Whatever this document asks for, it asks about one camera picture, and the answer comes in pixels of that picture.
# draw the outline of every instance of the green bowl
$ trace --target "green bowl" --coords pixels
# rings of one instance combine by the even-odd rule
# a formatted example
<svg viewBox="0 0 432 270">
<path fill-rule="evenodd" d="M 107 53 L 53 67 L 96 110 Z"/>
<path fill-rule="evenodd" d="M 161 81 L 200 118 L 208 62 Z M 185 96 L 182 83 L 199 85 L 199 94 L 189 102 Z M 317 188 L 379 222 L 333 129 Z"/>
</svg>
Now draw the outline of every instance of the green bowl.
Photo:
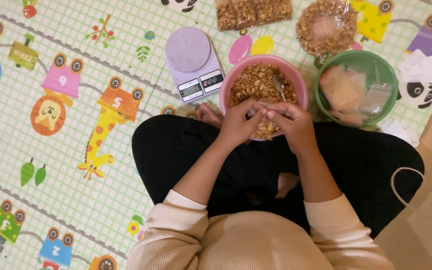
<svg viewBox="0 0 432 270">
<path fill-rule="evenodd" d="M 323 72 L 327 68 L 336 65 L 346 65 L 350 67 L 355 67 L 357 70 L 366 72 L 366 81 L 365 81 L 366 89 L 369 89 L 369 86 L 372 83 L 376 82 L 376 73 L 374 71 L 375 66 L 378 69 L 379 81 L 381 83 L 387 83 L 393 85 L 391 96 L 386 101 L 386 104 L 382 108 L 382 111 L 379 114 L 374 115 L 369 120 L 364 121 L 361 127 L 371 126 L 383 120 L 393 109 L 396 103 L 396 98 L 398 97 L 398 79 L 396 78 L 395 71 L 386 60 L 384 60 L 383 58 L 379 57 L 378 55 L 372 52 L 365 51 L 365 50 L 348 50 L 348 51 L 341 52 L 327 59 L 326 63 L 321 67 L 313 83 L 316 103 L 318 103 L 318 107 L 321 110 L 321 112 L 325 114 L 327 117 L 329 117 L 329 119 L 333 120 L 334 122 L 342 126 L 351 126 L 349 124 L 345 124 L 339 121 L 337 118 L 335 118 L 328 112 L 328 110 L 331 109 L 331 106 L 329 105 L 328 100 L 323 94 L 323 91 L 320 90 L 319 87 L 319 78 L 321 77 Z"/>
</svg>

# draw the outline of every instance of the hand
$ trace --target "hand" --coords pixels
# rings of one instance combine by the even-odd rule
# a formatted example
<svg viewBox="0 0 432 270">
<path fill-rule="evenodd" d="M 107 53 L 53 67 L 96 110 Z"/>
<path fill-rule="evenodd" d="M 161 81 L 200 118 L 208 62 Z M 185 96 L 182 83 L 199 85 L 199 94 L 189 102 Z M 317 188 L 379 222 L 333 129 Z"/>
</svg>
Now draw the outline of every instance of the hand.
<svg viewBox="0 0 432 270">
<path fill-rule="evenodd" d="M 266 114 L 284 131 L 289 148 L 296 156 L 318 150 L 311 114 L 288 102 L 274 104 L 271 108 L 291 118 L 290 120 L 283 117 L 274 110 L 270 110 Z"/>
<path fill-rule="evenodd" d="M 260 110 L 251 119 L 246 120 L 246 114 L 251 108 Z M 268 110 L 254 99 L 248 99 L 227 109 L 217 140 L 231 150 L 235 149 L 253 134 L 267 112 Z"/>
</svg>

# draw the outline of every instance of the purple kitchen scale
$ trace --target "purple kitchen scale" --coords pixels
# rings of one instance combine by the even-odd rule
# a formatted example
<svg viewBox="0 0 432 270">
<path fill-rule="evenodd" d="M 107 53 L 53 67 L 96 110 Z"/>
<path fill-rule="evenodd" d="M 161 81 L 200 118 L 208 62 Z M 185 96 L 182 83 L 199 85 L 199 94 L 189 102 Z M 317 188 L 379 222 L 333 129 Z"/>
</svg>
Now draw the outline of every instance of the purple kitchen scale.
<svg viewBox="0 0 432 270">
<path fill-rule="evenodd" d="M 198 28 L 186 26 L 169 36 L 166 61 L 183 103 L 202 99 L 221 89 L 223 69 L 213 44 Z"/>
</svg>

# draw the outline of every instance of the metal spoon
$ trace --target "metal spoon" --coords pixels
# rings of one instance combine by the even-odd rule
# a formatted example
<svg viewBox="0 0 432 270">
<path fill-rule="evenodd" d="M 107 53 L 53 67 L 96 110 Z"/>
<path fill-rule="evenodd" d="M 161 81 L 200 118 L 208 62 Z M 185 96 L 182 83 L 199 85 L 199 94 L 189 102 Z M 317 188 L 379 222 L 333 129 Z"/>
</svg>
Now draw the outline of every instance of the metal spoon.
<svg viewBox="0 0 432 270">
<path fill-rule="evenodd" d="M 284 96 L 284 80 L 279 75 L 273 76 L 273 86 L 276 91 L 281 93 L 281 96 L 283 97 L 283 101 L 286 102 L 286 97 Z"/>
</svg>

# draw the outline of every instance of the sweater sleeve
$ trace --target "sweater sleeve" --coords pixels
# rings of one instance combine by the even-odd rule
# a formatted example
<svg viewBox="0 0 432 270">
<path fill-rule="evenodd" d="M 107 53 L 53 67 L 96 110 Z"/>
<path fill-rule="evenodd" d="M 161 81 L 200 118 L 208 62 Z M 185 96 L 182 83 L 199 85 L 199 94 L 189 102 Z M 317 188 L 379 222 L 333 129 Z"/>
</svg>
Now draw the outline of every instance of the sweater sleeve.
<svg viewBox="0 0 432 270">
<path fill-rule="evenodd" d="M 126 269 L 197 269 L 196 254 L 208 228 L 205 205 L 172 191 L 149 212 L 145 226 L 144 239 L 130 250 Z"/>
<path fill-rule="evenodd" d="M 394 269 L 345 195 L 327 202 L 304 202 L 304 207 L 311 239 L 334 269 Z"/>
</svg>

